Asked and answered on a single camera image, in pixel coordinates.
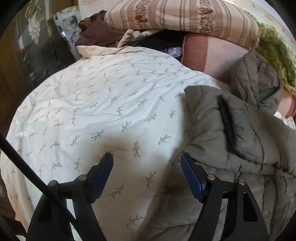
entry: striped pillow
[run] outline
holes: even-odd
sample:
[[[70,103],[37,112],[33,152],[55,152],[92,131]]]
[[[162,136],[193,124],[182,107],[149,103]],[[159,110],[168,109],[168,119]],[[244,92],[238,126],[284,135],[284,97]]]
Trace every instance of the striped pillow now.
[[[117,30],[183,30],[219,37],[248,49],[259,43],[255,21],[223,0],[122,0],[104,19]]]

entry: white sheet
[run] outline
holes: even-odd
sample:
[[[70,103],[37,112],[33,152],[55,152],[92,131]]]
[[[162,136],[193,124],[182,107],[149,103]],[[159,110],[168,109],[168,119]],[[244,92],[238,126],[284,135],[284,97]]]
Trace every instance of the white sheet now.
[[[288,118],[285,118],[279,111],[276,111],[274,116],[281,119],[286,126],[290,127],[293,130],[296,130],[296,124],[293,117],[289,116]]]
[[[90,59],[38,86],[18,108],[7,139],[45,183],[72,181],[113,153],[93,208],[108,241],[135,240],[154,214],[166,167],[190,138],[184,88],[228,85],[150,49],[78,49]],[[1,174],[28,228],[41,193],[4,154]]]

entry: white duvet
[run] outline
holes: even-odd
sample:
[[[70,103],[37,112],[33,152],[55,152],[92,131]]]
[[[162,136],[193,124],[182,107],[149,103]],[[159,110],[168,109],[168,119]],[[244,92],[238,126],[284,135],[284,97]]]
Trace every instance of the white duvet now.
[[[190,139],[184,88],[228,86],[150,49],[78,49],[88,58],[28,95],[7,139],[45,183],[72,181],[111,152],[114,167],[93,208],[108,241],[135,240],[154,214],[167,166]],[[28,228],[41,193],[3,153],[1,174]]]

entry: brown cloth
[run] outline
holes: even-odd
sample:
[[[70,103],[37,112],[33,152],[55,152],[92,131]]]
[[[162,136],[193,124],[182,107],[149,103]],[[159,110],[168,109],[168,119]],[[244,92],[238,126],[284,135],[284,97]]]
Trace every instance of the brown cloth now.
[[[124,32],[115,30],[111,28],[108,23],[104,22],[105,12],[106,11],[100,11],[80,21],[78,25],[84,31],[80,39],[75,43],[75,46],[98,45],[103,47],[116,47],[116,41],[122,38]]]

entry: blue gripper pad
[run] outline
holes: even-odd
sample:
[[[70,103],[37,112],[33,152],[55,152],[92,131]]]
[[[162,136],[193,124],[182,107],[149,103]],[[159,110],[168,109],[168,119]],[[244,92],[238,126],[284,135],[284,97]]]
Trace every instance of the blue gripper pad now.
[[[105,153],[100,163],[89,170],[87,190],[91,203],[100,198],[113,168],[113,162],[113,155]]]
[[[187,180],[187,183],[191,189],[191,192],[194,198],[198,199],[200,203],[203,203],[205,198],[202,194],[202,191],[205,190],[205,185],[200,181],[196,175],[193,167],[191,166],[189,160],[183,154],[181,156],[181,168]]]

